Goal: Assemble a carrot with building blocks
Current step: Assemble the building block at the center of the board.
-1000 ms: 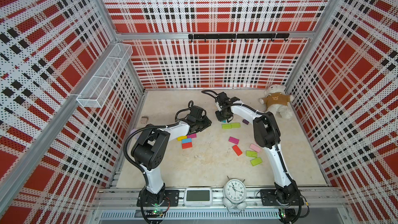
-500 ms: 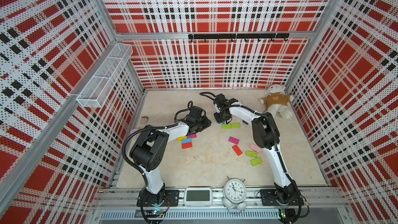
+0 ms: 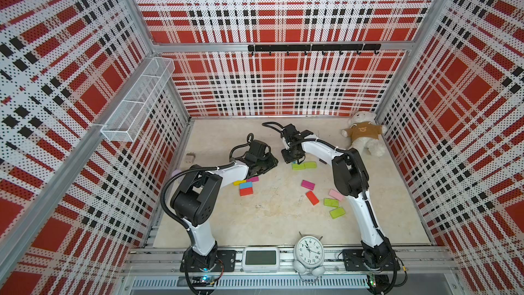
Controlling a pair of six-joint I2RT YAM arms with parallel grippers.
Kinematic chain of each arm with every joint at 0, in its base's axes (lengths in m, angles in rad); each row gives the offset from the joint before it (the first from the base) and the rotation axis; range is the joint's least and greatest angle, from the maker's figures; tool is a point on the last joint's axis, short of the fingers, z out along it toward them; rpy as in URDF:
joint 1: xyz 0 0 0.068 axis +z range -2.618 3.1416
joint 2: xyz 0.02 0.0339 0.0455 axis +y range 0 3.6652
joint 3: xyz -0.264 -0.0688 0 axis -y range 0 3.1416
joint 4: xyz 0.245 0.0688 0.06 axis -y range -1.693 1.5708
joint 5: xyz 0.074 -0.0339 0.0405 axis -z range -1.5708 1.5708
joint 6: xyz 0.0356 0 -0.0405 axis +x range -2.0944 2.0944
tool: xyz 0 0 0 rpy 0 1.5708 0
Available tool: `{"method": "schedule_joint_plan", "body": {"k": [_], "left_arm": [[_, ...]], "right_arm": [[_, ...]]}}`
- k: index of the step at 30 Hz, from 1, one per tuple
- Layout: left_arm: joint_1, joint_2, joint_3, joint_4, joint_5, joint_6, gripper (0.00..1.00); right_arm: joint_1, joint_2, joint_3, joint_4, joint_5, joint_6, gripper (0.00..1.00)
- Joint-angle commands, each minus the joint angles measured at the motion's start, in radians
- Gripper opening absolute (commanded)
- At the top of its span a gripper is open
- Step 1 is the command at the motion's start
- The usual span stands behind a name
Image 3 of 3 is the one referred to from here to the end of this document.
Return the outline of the blue rectangular block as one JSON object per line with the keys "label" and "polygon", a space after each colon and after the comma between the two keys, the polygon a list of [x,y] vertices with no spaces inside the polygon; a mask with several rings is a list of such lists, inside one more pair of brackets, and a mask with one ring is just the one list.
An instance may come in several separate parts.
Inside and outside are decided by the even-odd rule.
{"label": "blue rectangular block", "polygon": [[239,185],[240,189],[252,188],[251,182],[245,182]]}

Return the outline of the yellow rectangular block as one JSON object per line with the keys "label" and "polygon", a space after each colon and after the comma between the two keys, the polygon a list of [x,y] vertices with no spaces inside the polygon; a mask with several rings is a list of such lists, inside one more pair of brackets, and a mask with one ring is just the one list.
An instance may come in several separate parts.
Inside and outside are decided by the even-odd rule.
{"label": "yellow rectangular block", "polygon": [[240,184],[246,183],[246,180],[239,180],[233,183],[234,186],[239,186]]}

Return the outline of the red block bottom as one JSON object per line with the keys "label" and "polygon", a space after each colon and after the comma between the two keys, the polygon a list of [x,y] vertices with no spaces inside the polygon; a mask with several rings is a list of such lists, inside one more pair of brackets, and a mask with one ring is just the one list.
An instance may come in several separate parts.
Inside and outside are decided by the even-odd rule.
{"label": "red block bottom", "polygon": [[240,189],[240,196],[241,196],[241,197],[248,196],[248,195],[253,195],[253,194],[254,194],[254,191],[253,191],[253,188],[252,188],[252,187],[249,187],[249,188],[241,188],[241,189]]}

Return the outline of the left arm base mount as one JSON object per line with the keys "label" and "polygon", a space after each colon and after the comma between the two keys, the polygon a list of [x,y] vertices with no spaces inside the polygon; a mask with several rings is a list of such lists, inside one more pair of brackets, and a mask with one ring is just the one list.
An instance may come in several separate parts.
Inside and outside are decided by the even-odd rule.
{"label": "left arm base mount", "polygon": [[212,250],[208,255],[199,255],[192,248],[184,252],[180,272],[230,273],[235,270],[237,252],[234,250]]}

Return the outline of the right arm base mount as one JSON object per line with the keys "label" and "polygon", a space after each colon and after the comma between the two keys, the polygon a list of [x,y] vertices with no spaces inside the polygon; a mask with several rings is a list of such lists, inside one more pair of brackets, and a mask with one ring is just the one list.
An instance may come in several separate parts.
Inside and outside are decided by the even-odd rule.
{"label": "right arm base mount", "polygon": [[364,249],[344,249],[342,251],[343,263],[346,271],[399,271],[399,263],[390,253],[374,255]]}

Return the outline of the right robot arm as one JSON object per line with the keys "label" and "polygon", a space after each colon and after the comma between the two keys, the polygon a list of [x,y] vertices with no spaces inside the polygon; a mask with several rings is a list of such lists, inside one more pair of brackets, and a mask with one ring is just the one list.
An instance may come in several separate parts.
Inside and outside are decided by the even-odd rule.
{"label": "right robot arm", "polygon": [[365,266],[368,270],[381,270],[387,264],[394,266],[396,254],[375,216],[368,191],[369,174],[359,151],[336,147],[311,131],[298,131],[293,124],[264,122],[262,126],[279,134],[286,163],[311,154],[332,167],[334,186],[348,200],[360,228]]}

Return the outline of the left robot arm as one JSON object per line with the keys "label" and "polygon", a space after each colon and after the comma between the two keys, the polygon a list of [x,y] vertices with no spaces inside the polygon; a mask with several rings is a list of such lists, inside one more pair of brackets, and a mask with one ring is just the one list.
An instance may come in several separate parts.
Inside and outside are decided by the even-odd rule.
{"label": "left robot arm", "polygon": [[278,165],[271,147],[248,134],[246,143],[234,147],[225,165],[193,165],[168,179],[160,191],[164,213],[188,234],[190,246],[183,256],[181,270],[208,272],[223,262],[212,235],[210,217],[222,187],[258,177]]}

